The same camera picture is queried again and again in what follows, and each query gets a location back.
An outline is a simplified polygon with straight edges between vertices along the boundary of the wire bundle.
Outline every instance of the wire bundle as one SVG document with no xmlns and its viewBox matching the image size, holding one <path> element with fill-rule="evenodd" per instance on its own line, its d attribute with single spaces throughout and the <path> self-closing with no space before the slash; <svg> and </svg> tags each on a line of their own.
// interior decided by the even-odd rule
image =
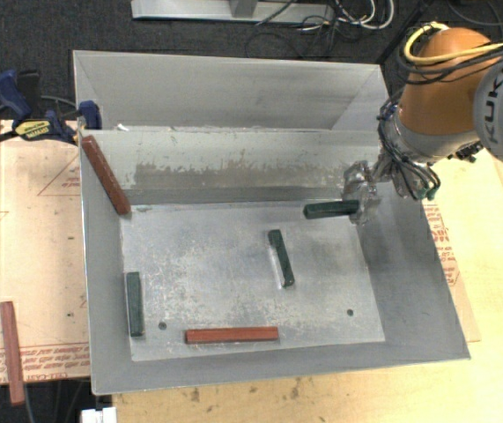
<svg viewBox="0 0 503 423">
<path fill-rule="evenodd" d="M 422 36 L 447 29 L 448 26 L 438 22 L 424 24 L 415 30 L 402 49 L 398 49 L 396 60 L 400 67 L 417 77 L 417 79 L 403 78 L 404 83 L 408 85 L 430 85 L 437 82 L 452 83 L 503 62 L 503 41 L 489 42 L 475 48 L 439 56 L 418 56 L 413 53 L 413 46 Z M 447 62 L 454 59 L 462 60 L 457 64 L 447 64 Z M 448 78 L 456 71 L 463 71 L 481 63 L 484 64 L 481 68 L 473 68 L 467 73 Z"/>
<path fill-rule="evenodd" d="M 255 29 L 271 22 L 298 0 L 289 0 L 269 17 L 255 24 Z M 284 43 L 299 59 L 311 59 L 314 56 L 327 57 L 336 45 L 336 40 L 345 42 L 358 41 L 363 30 L 376 31 L 386 28 L 394 17 L 394 1 L 385 0 L 385 8 L 380 9 L 379 0 L 362 0 L 369 3 L 368 13 L 354 16 L 352 6 L 360 0 L 328 0 L 327 10 L 323 16 L 305 17 L 298 25 L 290 26 L 300 34 L 310 35 L 312 40 L 305 48 L 298 48 L 289 37 L 279 32 L 255 32 L 244 45 L 247 57 L 251 43 L 259 37 L 270 37 Z"/>
<path fill-rule="evenodd" d="M 400 174 L 402 176 L 405 188 L 414 200 L 429 199 L 433 200 L 435 194 L 441 186 L 441 181 L 437 173 L 431 169 L 430 164 L 420 164 L 411 160 L 407 155 L 396 149 L 387 139 L 385 124 L 396 111 L 396 104 L 387 102 L 381 108 L 379 116 L 378 136 L 381 141 L 383 151 L 390 157 L 391 170 L 389 174 Z M 419 187 L 412 186 L 413 180 L 410 180 L 408 174 L 417 177 L 421 181 Z"/>
</svg>

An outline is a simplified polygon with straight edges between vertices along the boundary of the metal base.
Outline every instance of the metal base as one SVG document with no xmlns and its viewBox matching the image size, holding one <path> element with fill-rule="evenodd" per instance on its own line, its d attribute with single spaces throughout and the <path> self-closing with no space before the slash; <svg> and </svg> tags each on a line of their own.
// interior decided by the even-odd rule
<svg viewBox="0 0 503 423">
<path fill-rule="evenodd" d="M 225 22 L 260 22 L 283 4 L 258 2 L 251 17 L 236 18 L 229 0 L 132 0 L 133 19 L 191 19 L 219 20 Z M 299 24 L 305 18 L 316 21 L 314 16 L 330 19 L 332 10 L 326 4 L 291 4 L 270 22 Z"/>
</svg>

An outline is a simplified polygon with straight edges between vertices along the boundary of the metal stand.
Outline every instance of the metal stand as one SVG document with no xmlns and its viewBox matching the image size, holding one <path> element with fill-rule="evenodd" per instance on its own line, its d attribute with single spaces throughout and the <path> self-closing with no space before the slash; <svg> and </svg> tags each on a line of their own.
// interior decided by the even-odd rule
<svg viewBox="0 0 503 423">
<path fill-rule="evenodd" d="M 289 0 L 133 0 L 133 19 L 193 19 L 259 22 Z M 291 4 L 270 22 L 300 23 L 311 16 L 329 17 L 326 4 Z"/>
</svg>

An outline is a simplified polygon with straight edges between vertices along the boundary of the table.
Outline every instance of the table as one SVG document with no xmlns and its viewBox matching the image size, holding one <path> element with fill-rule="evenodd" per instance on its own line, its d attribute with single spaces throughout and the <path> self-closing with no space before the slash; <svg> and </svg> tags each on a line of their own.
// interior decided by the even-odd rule
<svg viewBox="0 0 503 423">
<path fill-rule="evenodd" d="M 15 139 L 2 146 L 1 167 L 18 168 L 19 161 L 30 161 L 29 155 L 36 159 L 34 174 L 41 180 L 31 181 L 26 174 L 19 178 L 1 175 L 0 301 L 10 298 L 16 304 L 26 381 L 83 377 L 88 375 L 88 337 L 80 233 L 76 233 L 80 215 L 72 210 L 73 205 L 78 208 L 76 151 L 56 144 L 63 149 L 61 154 L 51 143 L 24 143 L 26 150 L 32 149 L 26 153 L 15 143 L 24 142 Z M 460 287 L 462 281 L 456 281 L 459 287 L 452 288 L 455 304 L 467 339 L 480 338 L 470 343 L 472 360 L 116 395 L 112 399 L 119 421 L 503 421 L 503 165 L 487 152 L 477 157 L 472 165 L 444 160 L 436 167 L 443 181 L 436 199 L 446 228 L 443 238 L 448 237 L 466 289 Z M 54 167 L 56 174 L 50 175 L 46 165 Z M 3 193 L 15 191 L 5 181 L 9 176 L 19 183 L 25 197 L 48 197 L 59 203 L 57 208 L 38 207 L 21 200 L 26 208 L 31 207 L 28 210 L 34 209 L 38 220 L 51 213 L 64 224 L 44 221 L 47 235 L 33 235 L 33 221 L 22 226 L 22 234 L 3 232 L 10 220 L 5 206 L 8 196 Z M 65 210 L 71 215 L 59 213 Z M 75 228 L 62 236 L 62 227 Z M 70 245 L 64 251 L 69 257 L 46 263 L 59 271 L 54 277 L 46 273 L 46 264 L 38 262 L 41 245 L 34 244 L 34 236 L 46 243 Z M 31 257 L 41 275 L 21 269 L 18 275 L 6 276 L 8 259 L 3 254 L 17 240 L 31 246 L 18 261 L 25 263 Z M 58 264 L 66 274 L 61 274 Z M 41 293 L 34 291 L 33 283 Z M 479 332 L 464 323 L 470 307 L 460 304 L 467 295 L 472 304 L 467 321 L 472 321 L 473 314 Z M 35 310 L 27 307 L 29 303 Z M 27 318 L 35 327 L 26 323 Z M 0 355 L 0 383 L 3 367 Z"/>
</svg>

